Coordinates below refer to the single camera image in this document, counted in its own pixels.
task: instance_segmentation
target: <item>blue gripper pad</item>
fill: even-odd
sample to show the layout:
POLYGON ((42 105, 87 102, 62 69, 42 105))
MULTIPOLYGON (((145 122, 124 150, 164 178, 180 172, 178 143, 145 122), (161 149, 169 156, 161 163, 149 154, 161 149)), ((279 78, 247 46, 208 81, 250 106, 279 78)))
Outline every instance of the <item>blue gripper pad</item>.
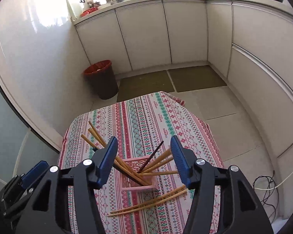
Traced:
POLYGON ((48 167, 46 161, 40 161, 22 177, 21 187, 27 189, 48 167))
POLYGON ((92 161, 97 166, 96 176, 98 177, 97 184, 101 188, 106 184, 110 175, 116 154, 118 151, 118 141, 116 137, 112 136, 106 148, 97 150, 93 156, 92 161))
POLYGON ((197 157, 192 150, 183 148, 176 135, 170 139, 170 149, 172 151, 181 182, 185 184, 186 187, 189 187, 191 184, 191 168, 197 157))

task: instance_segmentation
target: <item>silver bolt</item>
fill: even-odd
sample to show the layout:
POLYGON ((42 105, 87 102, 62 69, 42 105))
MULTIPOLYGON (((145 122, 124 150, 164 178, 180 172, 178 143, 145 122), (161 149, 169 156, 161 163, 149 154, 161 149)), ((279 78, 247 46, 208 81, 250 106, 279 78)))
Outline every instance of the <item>silver bolt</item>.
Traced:
POLYGON ((83 161, 83 165, 91 165, 92 164, 92 160, 91 159, 85 159, 83 161))
POLYGON ((198 165, 204 165, 204 164, 205 164, 205 160, 204 160, 204 159, 197 159, 197 160, 196 160, 196 163, 197 163, 198 165))
POLYGON ((59 168, 58 168, 57 166, 52 166, 52 167, 50 168, 50 172, 55 173, 55 172, 57 172, 58 169, 59 169, 59 168))
POLYGON ((232 165, 230 167, 230 169, 233 171, 233 172, 237 172, 239 170, 239 167, 235 166, 235 165, 232 165))

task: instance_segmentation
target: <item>striped tablecloth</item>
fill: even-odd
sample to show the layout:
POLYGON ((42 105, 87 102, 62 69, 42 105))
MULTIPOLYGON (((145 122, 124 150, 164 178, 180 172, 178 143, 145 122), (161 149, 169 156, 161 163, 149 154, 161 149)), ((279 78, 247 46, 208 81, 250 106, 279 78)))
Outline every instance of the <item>striped tablecloth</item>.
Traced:
MULTIPOLYGON (((111 136, 118 139, 118 155, 123 159, 149 155, 164 141, 156 154, 159 156, 169 147, 170 138, 177 135, 183 147, 192 149, 197 157, 223 167, 209 126, 183 105, 184 101, 168 93, 155 92, 80 115, 66 131, 58 165, 61 169, 70 168, 92 157, 93 151, 81 134, 102 147, 88 132, 88 121, 91 121, 106 142, 111 136)), ((174 161, 160 167, 160 171, 168 170, 176 170, 174 161)), ((178 174, 158 176, 158 184, 159 191, 120 192, 119 173, 112 169, 107 184, 95 191, 106 233, 182 233, 194 190, 156 207, 107 217, 110 211, 144 202, 182 186, 178 174)), ((220 189, 216 187, 210 233, 217 231, 219 209, 220 189)), ((78 233, 72 187, 69 187, 69 214, 72 232, 78 233)))

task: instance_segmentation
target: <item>black chopstick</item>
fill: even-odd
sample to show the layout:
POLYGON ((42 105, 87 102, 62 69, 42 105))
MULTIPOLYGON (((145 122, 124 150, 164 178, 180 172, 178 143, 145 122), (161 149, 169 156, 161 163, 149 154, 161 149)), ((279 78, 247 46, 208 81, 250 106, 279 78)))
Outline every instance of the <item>black chopstick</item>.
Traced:
POLYGON ((145 163, 141 166, 138 173, 142 172, 143 168, 146 167, 146 165, 151 161, 152 157, 154 157, 155 153, 158 151, 158 149, 162 146, 164 141, 160 143, 160 145, 153 151, 153 153, 150 155, 150 157, 145 161, 145 163))

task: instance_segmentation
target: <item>black cable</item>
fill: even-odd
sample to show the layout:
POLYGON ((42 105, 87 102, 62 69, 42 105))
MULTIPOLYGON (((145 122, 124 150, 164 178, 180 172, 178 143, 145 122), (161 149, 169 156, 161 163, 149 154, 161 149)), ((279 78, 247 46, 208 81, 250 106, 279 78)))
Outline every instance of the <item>black cable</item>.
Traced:
POLYGON ((261 200, 261 203, 263 203, 262 205, 268 205, 268 206, 271 206, 273 207, 274 211, 271 213, 271 215, 268 217, 269 219, 271 218, 271 216, 274 214, 274 218, 272 220, 272 222, 275 220, 276 218, 276 215, 277 215, 277 208, 278 208, 278 205, 279 205, 279 191, 278 191, 278 188, 275 188, 277 186, 276 182, 274 181, 273 177, 275 175, 275 171, 273 171, 273 175, 272 177, 271 176, 258 176, 255 181, 253 182, 253 189, 255 188, 255 183, 258 179, 260 178, 266 178, 267 181, 268 181, 268 187, 267 189, 270 189, 270 184, 273 183, 274 184, 274 187, 273 187, 273 190, 267 190, 264 194, 264 198, 261 200), (270 196, 273 194, 273 192, 275 191, 275 189, 277 190, 277 193, 278 193, 278 201, 277 201, 277 206, 274 206, 272 204, 269 204, 267 203, 267 200, 270 198, 270 196))

